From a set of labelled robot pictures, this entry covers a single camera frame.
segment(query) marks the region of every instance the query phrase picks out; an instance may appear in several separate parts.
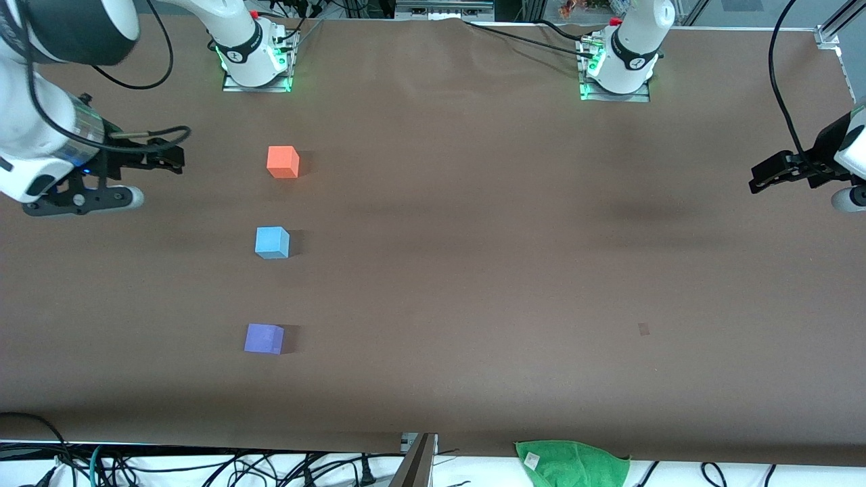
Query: purple cube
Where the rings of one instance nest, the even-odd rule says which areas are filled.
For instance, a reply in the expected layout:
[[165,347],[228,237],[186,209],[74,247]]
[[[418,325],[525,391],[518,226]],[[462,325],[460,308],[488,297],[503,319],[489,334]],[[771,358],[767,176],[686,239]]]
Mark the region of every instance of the purple cube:
[[250,323],[247,327],[247,342],[243,345],[243,351],[279,355],[282,352],[282,336],[281,326]]

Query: white label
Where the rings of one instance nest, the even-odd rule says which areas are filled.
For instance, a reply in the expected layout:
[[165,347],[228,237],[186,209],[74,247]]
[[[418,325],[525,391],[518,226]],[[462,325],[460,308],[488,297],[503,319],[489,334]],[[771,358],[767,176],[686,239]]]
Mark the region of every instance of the white label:
[[539,466],[539,459],[541,457],[530,451],[527,453],[527,459],[523,460],[523,464],[529,467],[530,470],[535,471],[535,467]]

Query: metal frame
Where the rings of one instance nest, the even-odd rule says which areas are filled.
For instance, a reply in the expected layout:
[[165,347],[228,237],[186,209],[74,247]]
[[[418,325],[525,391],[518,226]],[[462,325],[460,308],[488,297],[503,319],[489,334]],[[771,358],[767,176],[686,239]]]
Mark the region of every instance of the metal frame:
[[430,472],[433,456],[439,446],[439,435],[419,433],[412,442],[409,453],[400,462],[400,467],[389,487],[430,487]]
[[838,34],[848,27],[854,19],[866,10],[866,0],[848,0],[839,10],[819,24],[815,31],[815,40],[821,49],[832,49],[839,44]]
[[709,2],[710,2],[710,0],[698,0],[698,3],[695,4],[695,7],[686,16],[686,20],[682,21],[682,25],[685,25],[687,27],[691,27],[691,26],[695,25],[695,22],[697,22],[698,17],[700,17],[701,14],[703,13],[704,9],[707,8],[707,5],[709,4]]

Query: black cable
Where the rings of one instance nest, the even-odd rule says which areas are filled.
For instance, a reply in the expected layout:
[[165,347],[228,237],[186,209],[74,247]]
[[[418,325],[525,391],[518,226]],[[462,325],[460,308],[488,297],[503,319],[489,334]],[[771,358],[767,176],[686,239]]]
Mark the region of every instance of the black cable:
[[646,487],[647,482],[649,482],[650,480],[650,476],[652,476],[652,472],[656,469],[659,463],[659,461],[653,462],[652,465],[650,465],[647,469],[647,472],[643,474],[643,479],[641,479],[640,484],[636,485],[635,487]]
[[556,25],[555,23],[547,21],[543,18],[540,18],[538,20],[533,20],[533,23],[543,23],[547,27],[553,29],[553,32],[556,32],[557,34],[559,34],[560,36],[563,36],[566,39],[571,39],[573,41],[580,41],[580,36],[572,36],[568,32],[565,32],[564,30],[560,29],[559,26]]
[[346,9],[346,11],[349,11],[349,12],[360,12],[360,11],[366,10],[367,5],[370,4],[370,2],[364,3],[363,5],[361,5],[360,7],[358,7],[356,9],[353,7],[349,7],[348,5],[341,5],[339,2],[337,2],[337,0],[331,0],[331,3],[333,3],[334,5],[337,5],[341,9]]
[[276,2],[271,2],[271,5],[276,5],[277,7],[280,7],[280,10],[282,11],[282,15],[284,15],[284,16],[286,16],[286,18],[288,18],[288,12],[286,12],[286,9],[282,6],[282,3],[279,0],[277,0]]
[[766,477],[764,477],[764,487],[770,487],[770,477],[772,477],[772,473],[776,471],[776,464],[770,465],[770,470],[766,471]]
[[[18,3],[19,3],[18,8],[19,8],[19,12],[20,12],[20,8],[21,8],[20,3],[21,2],[19,1]],[[29,39],[27,31],[24,32],[23,38]],[[63,449],[63,452],[66,454],[66,460],[68,460],[69,462],[74,462],[72,453],[69,452],[69,447],[67,446],[66,440],[63,439],[63,436],[60,434],[59,431],[57,431],[57,428],[55,428],[54,425],[52,425],[50,422],[48,422],[47,419],[43,418],[42,416],[30,414],[29,412],[15,412],[15,411],[0,412],[0,418],[3,418],[3,417],[5,417],[5,418],[30,419],[31,421],[36,421],[36,422],[42,423],[49,430],[51,430],[51,434],[55,435],[55,438],[57,438],[57,442],[60,444],[61,448]],[[78,485],[78,475],[75,473],[74,468],[72,470],[72,485],[73,485],[73,487],[76,487]]]
[[788,12],[791,10],[791,7],[794,6],[795,2],[797,2],[797,0],[790,0],[785,6],[785,8],[782,9],[782,13],[779,15],[779,19],[776,21],[776,27],[774,27],[772,30],[772,36],[770,37],[770,48],[769,52],[767,53],[767,65],[770,71],[770,86],[772,87],[772,93],[776,96],[776,102],[779,104],[779,109],[782,111],[782,115],[785,117],[785,124],[788,126],[788,132],[791,133],[791,139],[794,141],[794,147],[796,147],[797,149],[797,155],[800,157],[803,163],[810,169],[812,169],[817,175],[827,178],[826,173],[815,167],[806,156],[806,153],[803,150],[803,145],[800,144],[800,138],[797,135],[797,129],[794,128],[794,121],[791,118],[791,114],[788,112],[788,107],[785,105],[785,100],[782,99],[782,94],[779,92],[779,84],[776,82],[776,65],[774,59],[774,53],[776,50],[776,38],[779,36],[779,30],[782,27],[782,22],[785,20],[785,17],[788,15]]
[[325,457],[325,453],[308,453],[304,460],[298,463],[275,487],[286,487],[290,482],[302,475],[304,469]]
[[[713,468],[715,468],[716,473],[719,474],[719,478],[721,479],[721,485],[713,482],[713,480],[709,477],[709,474],[707,473],[707,465],[712,465]],[[704,480],[709,482],[709,484],[713,487],[727,487],[727,480],[725,479],[725,474],[721,473],[721,468],[719,467],[719,465],[713,462],[704,462],[701,464],[701,474],[704,476]]]
[[295,34],[297,34],[299,31],[301,31],[301,26],[304,25],[304,21],[305,21],[305,20],[307,20],[306,17],[301,17],[301,21],[298,22],[298,26],[295,27],[294,30],[292,30],[291,32],[289,32],[288,34],[286,34],[286,35],[283,36],[283,37],[277,37],[277,40],[276,40],[276,41],[277,41],[277,42],[283,42],[283,41],[285,41],[286,39],[288,39],[289,37],[294,36]]
[[489,27],[486,27],[484,25],[478,25],[478,24],[468,22],[465,20],[463,21],[463,23],[467,24],[468,26],[475,27],[476,29],[486,30],[487,32],[493,32],[494,34],[499,34],[500,36],[511,37],[512,39],[517,39],[518,41],[529,42],[531,44],[535,44],[535,45],[541,46],[543,48],[553,49],[555,51],[564,52],[564,53],[567,53],[570,55],[576,55],[579,57],[585,57],[587,59],[592,58],[592,55],[590,53],[585,53],[585,52],[582,53],[582,52],[578,52],[575,50],[565,49],[565,48],[561,48],[559,46],[553,46],[551,44],[546,44],[544,42],[535,41],[534,39],[527,39],[526,37],[515,36],[514,34],[502,32],[501,30],[490,29]]
[[100,68],[99,66],[91,66],[91,68],[95,69],[97,73],[105,76],[109,81],[114,84],[121,85],[123,88],[128,89],[151,89],[156,88],[157,86],[163,84],[165,80],[171,76],[171,71],[174,69],[174,48],[171,46],[171,38],[168,36],[168,30],[165,29],[165,25],[162,23],[162,19],[159,18],[159,13],[157,13],[156,7],[153,6],[153,2],[151,0],[145,0],[147,2],[147,6],[151,8],[151,12],[153,12],[153,17],[157,19],[157,23],[159,24],[159,28],[163,31],[163,37],[165,37],[165,46],[168,48],[168,68],[165,70],[165,74],[162,78],[159,78],[158,81],[151,83],[149,85],[131,85],[128,83],[124,83],[121,80],[111,76],[109,73],[106,73],[105,70]]
[[176,472],[176,471],[193,471],[193,470],[209,469],[209,468],[213,468],[213,467],[218,467],[224,463],[225,462],[220,462],[218,464],[198,465],[195,467],[181,467],[181,468],[176,468],[176,469],[140,469],[138,467],[132,467],[132,466],[130,466],[129,468],[132,471],[140,471],[140,472],[144,472],[144,473],[171,473],[171,472]]
[[[241,480],[241,477],[243,477],[244,475],[247,475],[247,474],[258,475],[260,478],[264,479],[264,477],[262,477],[262,476],[259,475],[258,473],[253,472],[252,470],[255,468],[256,465],[260,464],[261,462],[265,461],[265,459],[267,459],[268,457],[273,456],[273,455],[274,455],[273,453],[266,453],[266,454],[262,455],[261,458],[259,458],[258,460],[256,460],[255,462],[253,462],[252,464],[249,464],[249,465],[245,464],[245,463],[244,463],[242,460],[240,460],[240,459],[238,459],[238,461],[233,462],[232,464],[233,464],[234,467],[235,467],[235,473],[234,473],[233,475],[235,475],[236,477],[235,477],[235,481],[234,481],[234,482],[229,482],[229,483],[227,484],[228,487],[236,487],[238,481]],[[238,464],[238,462],[239,462],[240,464],[242,464],[242,465],[245,465],[245,466],[247,467],[245,470],[241,471],[239,474],[238,474],[238,471],[239,471],[239,470],[237,469],[237,464]]]
[[313,487],[313,486],[315,485],[316,480],[318,480],[319,478],[321,478],[323,475],[325,475],[325,474],[328,473],[329,471],[337,470],[338,468],[340,468],[340,467],[344,467],[344,466],[346,466],[346,465],[351,465],[352,468],[355,470],[355,485],[358,485],[358,483],[359,483],[359,478],[358,478],[358,467],[355,465],[355,461],[357,461],[357,460],[360,460],[360,457],[358,457],[358,458],[353,458],[353,459],[351,459],[351,460],[339,460],[339,461],[336,461],[336,462],[331,462],[330,464],[324,464],[324,465],[322,465],[321,467],[319,467],[318,469],[316,469],[316,471],[319,471],[319,470],[321,470],[321,469],[324,469],[324,468],[327,467],[328,465],[333,465],[333,466],[332,466],[331,468],[325,470],[325,471],[322,471],[319,475],[314,476],[313,478],[311,478],[311,479],[309,480],[309,482],[307,482],[307,483],[305,483],[305,484],[303,485],[303,487]]
[[30,96],[30,102],[33,103],[33,108],[36,109],[36,112],[39,113],[39,117],[42,118],[42,121],[48,124],[49,127],[53,128],[56,132],[64,135],[65,137],[74,140],[80,144],[84,144],[85,146],[95,147],[97,149],[103,151],[109,151],[113,153],[127,153],[127,154],[145,154],[145,153],[160,153],[165,149],[170,149],[172,147],[177,146],[184,140],[186,140],[191,134],[192,129],[186,125],[179,125],[176,127],[166,128],[158,131],[159,133],[174,133],[174,132],[183,132],[176,139],[164,143],[164,144],[147,144],[144,146],[138,147],[126,147],[126,146],[112,146],[109,144],[103,144],[101,142],[95,142],[90,139],[85,139],[81,137],[77,133],[71,133],[69,130],[57,125],[57,122],[53,121],[48,114],[45,113],[45,109],[42,108],[42,105],[39,103],[39,98],[36,94],[36,70],[33,66],[33,43],[29,41],[29,32],[30,32],[30,10],[27,3],[24,0],[16,0],[16,6],[18,7],[18,12],[21,15],[21,28],[22,28],[22,39],[25,39],[24,42],[24,60],[27,64],[27,88],[28,94]]
[[223,471],[224,471],[225,469],[229,468],[229,465],[235,463],[235,460],[237,460],[237,459],[240,458],[241,456],[242,456],[242,455],[237,455],[237,454],[236,454],[234,457],[232,457],[231,460],[229,460],[229,461],[227,461],[227,462],[224,462],[222,465],[220,465],[219,468],[217,468],[216,470],[214,470],[213,472],[211,472],[210,476],[207,477],[207,478],[204,480],[204,483],[202,484],[202,487],[210,487],[210,486],[214,483],[214,480],[217,480],[217,477],[219,477],[219,474],[223,473]]

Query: blue cube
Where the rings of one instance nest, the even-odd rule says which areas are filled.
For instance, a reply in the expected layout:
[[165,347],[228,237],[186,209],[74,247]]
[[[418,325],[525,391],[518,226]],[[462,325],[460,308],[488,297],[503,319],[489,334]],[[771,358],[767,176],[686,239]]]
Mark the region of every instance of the blue cube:
[[260,226],[255,231],[255,253],[263,259],[288,258],[288,232],[281,226]]
[[281,326],[250,323],[247,327],[247,342],[243,345],[243,351],[279,355],[282,353],[282,336]]

